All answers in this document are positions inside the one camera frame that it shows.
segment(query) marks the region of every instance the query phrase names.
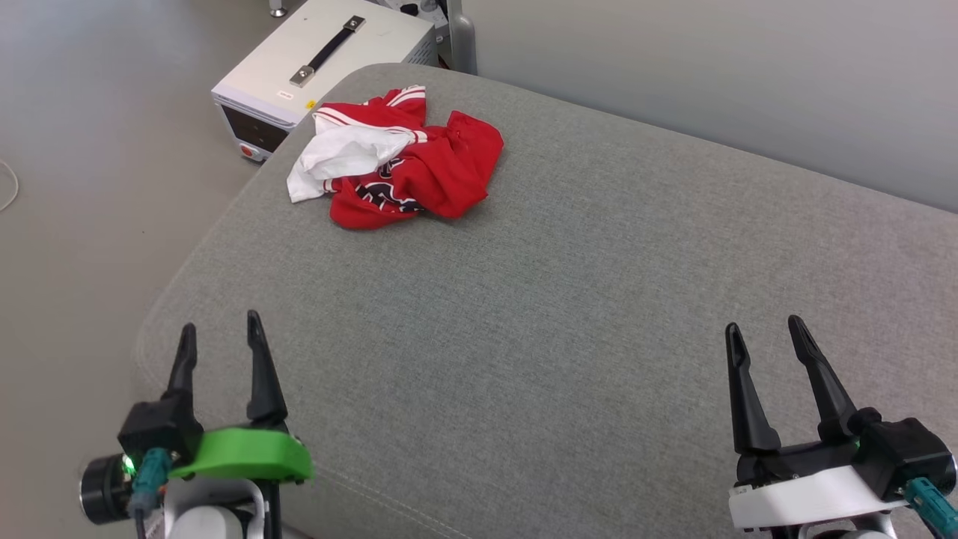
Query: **teal cable connector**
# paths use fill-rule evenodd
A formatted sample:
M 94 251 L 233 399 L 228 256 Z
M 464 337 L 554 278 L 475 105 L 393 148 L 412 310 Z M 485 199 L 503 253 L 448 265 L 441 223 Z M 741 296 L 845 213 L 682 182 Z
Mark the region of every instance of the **teal cable connector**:
M 140 464 L 136 477 L 133 478 L 133 494 L 126 507 L 129 516 L 135 517 L 136 511 L 141 511 L 143 518 L 147 518 L 159 505 L 158 491 L 166 484 L 172 467 L 173 460 L 165 449 L 154 447 L 147 451 L 143 464 Z
M 922 517 L 924 524 L 942 539 L 958 539 L 958 512 L 926 478 L 917 478 L 904 486 L 904 498 Z

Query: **white cable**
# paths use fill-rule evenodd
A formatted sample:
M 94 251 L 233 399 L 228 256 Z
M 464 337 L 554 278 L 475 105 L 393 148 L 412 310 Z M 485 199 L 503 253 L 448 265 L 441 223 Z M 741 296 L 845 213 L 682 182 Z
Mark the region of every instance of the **white cable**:
M 16 200 L 16 196 L 20 194 L 20 180 L 16 177 L 16 172 L 13 171 L 13 168 L 7 164 L 7 161 L 0 159 L 0 165 L 3 165 L 10 171 L 10 176 L 13 178 L 13 196 L 10 197 L 10 200 L 7 200 L 7 203 L 0 206 L 0 212 L 7 209 L 7 206 L 13 204 L 13 201 Z

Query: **gray fabric surface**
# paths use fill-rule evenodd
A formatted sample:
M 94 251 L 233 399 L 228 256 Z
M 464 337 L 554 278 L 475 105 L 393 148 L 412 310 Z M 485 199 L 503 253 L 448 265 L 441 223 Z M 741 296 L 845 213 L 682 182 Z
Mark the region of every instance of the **gray fabric surface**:
M 818 417 L 786 317 L 859 406 L 958 442 L 958 216 L 501 83 L 362 69 L 328 99 L 412 83 L 506 141 L 458 222 L 372 232 L 289 203 L 297 129 L 144 324 L 155 398 L 197 326 L 196 407 L 243 420 L 244 313 L 263 324 L 317 481 L 285 518 L 317 537 L 740 537 L 723 328 L 737 321 L 783 442 Z M 902 537 L 922 528 L 896 513 Z

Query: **red and white garment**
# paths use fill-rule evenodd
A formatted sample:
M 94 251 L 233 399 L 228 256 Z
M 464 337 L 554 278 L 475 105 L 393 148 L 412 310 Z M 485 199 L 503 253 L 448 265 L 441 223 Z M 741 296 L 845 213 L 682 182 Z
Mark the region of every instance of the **red and white garment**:
M 379 228 L 423 209 L 461 217 L 486 197 L 503 148 L 496 128 L 459 111 L 444 127 L 424 127 L 422 86 L 324 104 L 313 118 L 316 136 L 286 180 L 289 196 L 333 193 L 330 216 L 347 228 Z

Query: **green bracket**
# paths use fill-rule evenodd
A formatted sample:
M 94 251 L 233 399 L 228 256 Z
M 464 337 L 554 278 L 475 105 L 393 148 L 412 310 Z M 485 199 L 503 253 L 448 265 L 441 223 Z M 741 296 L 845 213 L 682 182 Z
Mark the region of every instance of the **green bracket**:
M 311 480 L 312 458 L 289 434 L 230 427 L 203 433 L 194 461 L 170 471 L 171 478 L 190 474 L 278 482 Z

